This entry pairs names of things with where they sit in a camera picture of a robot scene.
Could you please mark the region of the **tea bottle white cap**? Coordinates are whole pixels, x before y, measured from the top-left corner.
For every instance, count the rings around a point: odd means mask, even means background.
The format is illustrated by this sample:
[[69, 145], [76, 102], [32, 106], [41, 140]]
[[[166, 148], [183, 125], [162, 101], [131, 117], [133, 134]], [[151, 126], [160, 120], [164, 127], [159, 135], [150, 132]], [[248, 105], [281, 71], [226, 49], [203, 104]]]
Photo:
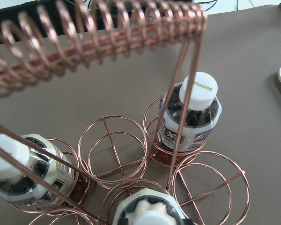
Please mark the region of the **tea bottle white cap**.
[[117, 207], [113, 225], [193, 225], [169, 194], [143, 188]]

